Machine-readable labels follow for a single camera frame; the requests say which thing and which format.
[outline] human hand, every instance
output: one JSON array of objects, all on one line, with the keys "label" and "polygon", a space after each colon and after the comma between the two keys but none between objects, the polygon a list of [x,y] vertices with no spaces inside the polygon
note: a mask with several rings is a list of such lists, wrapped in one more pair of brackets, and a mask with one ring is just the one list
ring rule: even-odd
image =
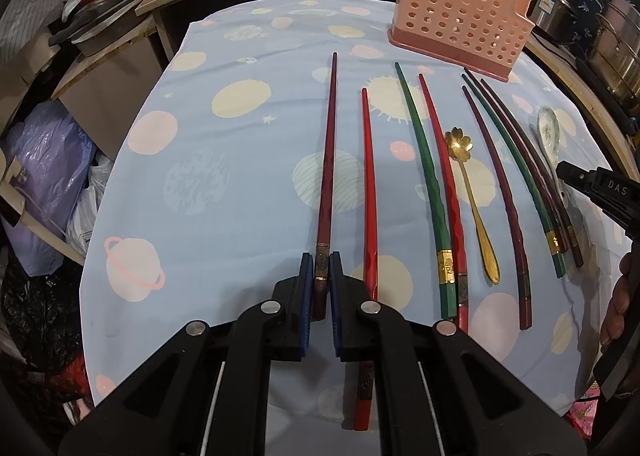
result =
[{"label": "human hand", "polygon": [[631,270],[631,252],[620,259],[622,276],[613,288],[613,295],[609,301],[607,313],[600,329],[600,343],[603,346],[622,335],[625,329],[625,313],[631,301],[627,276]]}]

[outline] metal screw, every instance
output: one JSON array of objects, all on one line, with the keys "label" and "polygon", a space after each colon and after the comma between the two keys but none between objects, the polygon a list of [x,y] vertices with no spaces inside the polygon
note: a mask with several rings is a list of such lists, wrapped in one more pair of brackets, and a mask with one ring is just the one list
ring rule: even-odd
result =
[{"label": "metal screw", "polygon": [[360,309],[364,313],[378,313],[380,308],[380,303],[377,303],[376,301],[365,301],[360,305]]},{"label": "metal screw", "polygon": [[458,328],[451,321],[440,321],[436,324],[436,330],[440,335],[453,335]]},{"label": "metal screw", "polygon": [[202,321],[191,321],[188,325],[187,325],[187,333],[189,335],[192,335],[193,337],[196,337],[197,335],[200,335],[204,332],[204,330],[206,330],[206,326],[204,324],[204,322]]},{"label": "metal screw", "polygon": [[260,305],[260,309],[265,313],[277,313],[280,311],[280,303],[277,301],[265,301]]}]

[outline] ceramic spoon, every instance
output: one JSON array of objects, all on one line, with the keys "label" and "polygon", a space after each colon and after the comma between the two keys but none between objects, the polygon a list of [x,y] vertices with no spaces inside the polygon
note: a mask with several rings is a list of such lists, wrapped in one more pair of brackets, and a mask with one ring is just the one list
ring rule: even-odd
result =
[{"label": "ceramic spoon", "polygon": [[484,270],[486,275],[491,279],[494,285],[500,283],[500,268],[498,267],[498,260],[495,257],[494,248],[489,240],[489,235],[486,233],[482,218],[478,212],[478,206],[474,199],[474,195],[471,192],[471,182],[466,174],[465,162],[471,158],[469,151],[474,146],[471,143],[469,137],[465,137],[462,129],[453,128],[451,131],[445,133],[445,142],[447,143],[447,149],[449,156],[458,162],[460,171],[462,171],[462,178],[465,180],[466,193],[469,196],[469,203],[471,204],[471,211],[474,215],[474,221],[476,222],[476,232],[478,233],[478,242],[480,243],[480,252],[482,254],[482,264],[484,264]]},{"label": "ceramic spoon", "polygon": [[549,106],[543,106],[538,112],[538,142],[542,148],[542,152],[545,154],[546,163],[548,163],[551,170],[551,176],[554,177],[554,182],[558,188],[558,192],[562,195],[564,201],[564,190],[560,185],[560,181],[556,176],[556,167],[558,166],[558,143],[560,141],[560,125],[558,123],[558,117]]}]

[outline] pink utensil holder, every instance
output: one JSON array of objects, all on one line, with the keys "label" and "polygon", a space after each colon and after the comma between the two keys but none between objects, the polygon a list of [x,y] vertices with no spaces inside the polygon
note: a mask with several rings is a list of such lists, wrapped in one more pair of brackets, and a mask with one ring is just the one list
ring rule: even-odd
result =
[{"label": "pink utensil holder", "polygon": [[389,41],[507,81],[534,24],[531,0],[397,0]]}]

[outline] tablecloth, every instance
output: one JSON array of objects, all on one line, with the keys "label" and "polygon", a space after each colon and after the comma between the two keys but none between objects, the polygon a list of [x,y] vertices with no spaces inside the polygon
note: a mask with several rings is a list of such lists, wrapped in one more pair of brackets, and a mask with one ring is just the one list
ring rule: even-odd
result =
[{"label": "tablecloth", "polygon": [[[378,201],[380,300],[423,324],[439,319],[436,256],[422,167],[394,62],[412,85],[436,172],[425,74],[444,130],[474,141],[467,162],[500,264],[488,283],[462,175],[453,165],[468,256],[470,334],[558,413],[586,389],[623,231],[572,190],[585,258],[558,279],[522,175],[487,115],[524,234],[533,327],[518,329],[513,247],[494,167],[463,96],[459,66],[392,46],[394,5],[373,0],[264,0],[190,25],[116,159],[81,284],[84,353],[99,402],[184,324],[232,321],[268,299],[315,251],[328,77],[338,53],[332,249],[362,274],[364,147],[360,90],[370,96]],[[525,54],[508,83],[487,78],[533,139],[539,107],[556,110],[561,160],[607,167],[572,102]],[[268,454],[379,452],[372,429],[342,428],[356,371],[335,358],[330,319],[313,323],[308,356],[274,363]]]}]

